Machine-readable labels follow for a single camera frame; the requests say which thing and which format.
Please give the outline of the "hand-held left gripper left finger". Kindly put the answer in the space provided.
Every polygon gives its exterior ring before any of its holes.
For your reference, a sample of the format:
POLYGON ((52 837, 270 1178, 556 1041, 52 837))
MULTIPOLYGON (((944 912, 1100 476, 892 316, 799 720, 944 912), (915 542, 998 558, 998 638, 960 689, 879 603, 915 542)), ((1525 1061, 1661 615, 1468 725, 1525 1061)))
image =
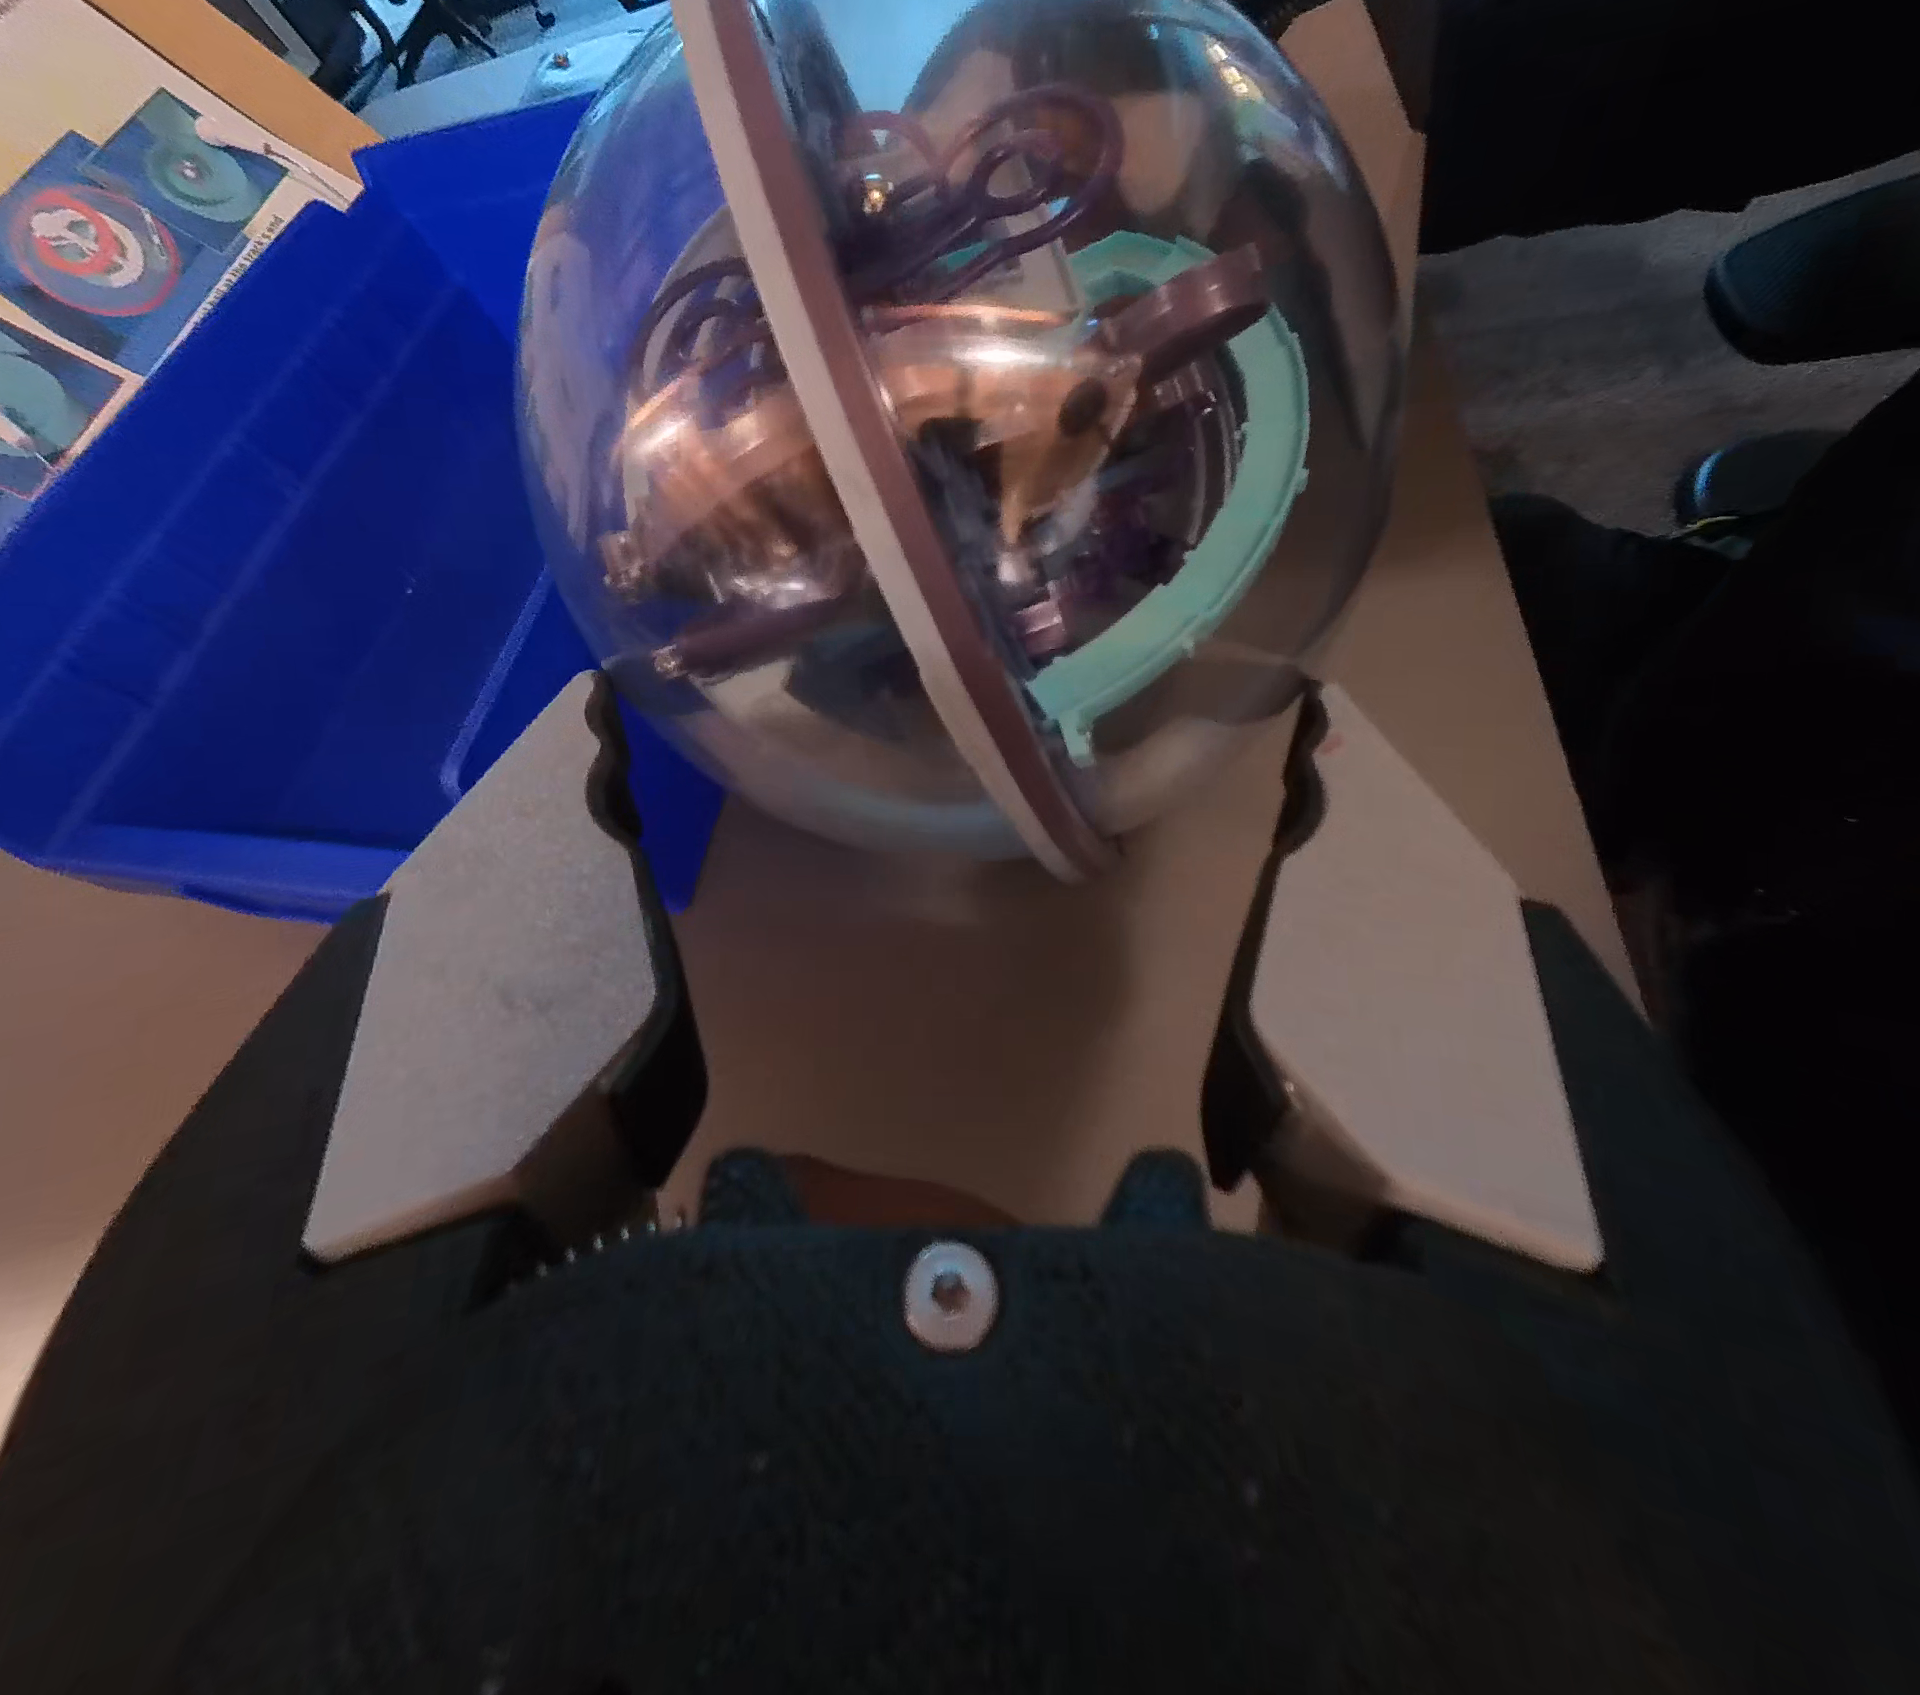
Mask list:
POLYGON ((586 1248, 658 1209, 700 1111, 631 730, 606 676, 569 676, 374 895, 307 1251, 336 1266, 493 1209, 586 1248))

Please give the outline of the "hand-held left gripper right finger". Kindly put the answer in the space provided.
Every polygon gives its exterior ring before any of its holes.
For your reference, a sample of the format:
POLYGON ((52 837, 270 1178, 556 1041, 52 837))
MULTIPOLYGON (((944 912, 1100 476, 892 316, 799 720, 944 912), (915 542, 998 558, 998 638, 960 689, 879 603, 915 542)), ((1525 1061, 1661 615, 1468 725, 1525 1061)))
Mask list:
POLYGON ((1601 1266, 1525 892, 1348 689, 1314 683, 1291 725, 1201 1068, 1201 1164, 1304 1232, 1417 1216, 1601 1266))

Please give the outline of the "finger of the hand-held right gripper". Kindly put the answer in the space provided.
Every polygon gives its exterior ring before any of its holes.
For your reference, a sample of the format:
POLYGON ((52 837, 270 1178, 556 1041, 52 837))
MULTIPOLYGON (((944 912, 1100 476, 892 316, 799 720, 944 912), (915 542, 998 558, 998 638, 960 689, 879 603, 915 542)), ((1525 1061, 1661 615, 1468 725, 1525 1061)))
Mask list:
POLYGON ((1280 49, 1337 123, 1393 269, 1417 269, 1438 0, 1304 0, 1280 49))

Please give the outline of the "clear plastic maze ball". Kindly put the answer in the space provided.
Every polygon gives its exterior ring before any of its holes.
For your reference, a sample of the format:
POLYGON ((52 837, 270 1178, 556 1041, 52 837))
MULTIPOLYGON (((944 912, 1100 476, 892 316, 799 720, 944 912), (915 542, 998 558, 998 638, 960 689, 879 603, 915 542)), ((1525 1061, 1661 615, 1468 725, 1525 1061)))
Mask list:
POLYGON ((1085 882, 1291 712, 1409 298, 1239 0, 664 0, 513 314, 550 580, 730 799, 1085 882))

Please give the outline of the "person's right forearm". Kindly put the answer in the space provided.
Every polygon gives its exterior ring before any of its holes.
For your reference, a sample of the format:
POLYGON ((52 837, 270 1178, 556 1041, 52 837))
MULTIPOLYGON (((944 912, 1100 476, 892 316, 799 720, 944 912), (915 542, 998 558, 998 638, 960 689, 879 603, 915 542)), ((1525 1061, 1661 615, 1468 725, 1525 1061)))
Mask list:
POLYGON ((1920 0, 1438 0, 1417 252, 1744 207, 1920 147, 1920 0))

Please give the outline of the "person's dark clothing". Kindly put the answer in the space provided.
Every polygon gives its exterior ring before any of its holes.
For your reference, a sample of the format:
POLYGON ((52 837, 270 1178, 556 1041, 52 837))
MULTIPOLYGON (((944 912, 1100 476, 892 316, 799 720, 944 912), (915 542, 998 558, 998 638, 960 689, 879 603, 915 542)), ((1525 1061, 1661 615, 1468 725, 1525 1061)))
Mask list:
POLYGON ((1744 531, 1493 503, 1557 747, 1693 1094, 1920 1423, 1920 385, 1744 531))

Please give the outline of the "blue plastic bin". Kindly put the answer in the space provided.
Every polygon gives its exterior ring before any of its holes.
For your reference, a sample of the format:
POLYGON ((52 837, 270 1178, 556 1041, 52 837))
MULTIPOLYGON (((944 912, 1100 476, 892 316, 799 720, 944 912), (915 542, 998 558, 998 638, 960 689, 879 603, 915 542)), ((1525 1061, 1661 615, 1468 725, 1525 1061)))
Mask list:
POLYGON ((586 104, 363 149, 0 548, 0 850, 341 918, 580 683, 513 314, 586 104))

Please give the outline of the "printed instruction sheet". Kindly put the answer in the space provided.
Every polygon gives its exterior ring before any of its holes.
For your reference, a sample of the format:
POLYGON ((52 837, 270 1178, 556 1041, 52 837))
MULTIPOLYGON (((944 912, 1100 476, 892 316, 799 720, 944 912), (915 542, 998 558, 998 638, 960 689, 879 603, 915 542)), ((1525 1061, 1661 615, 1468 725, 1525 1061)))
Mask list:
POLYGON ((298 207, 355 198, 104 5, 0 0, 0 531, 298 207))

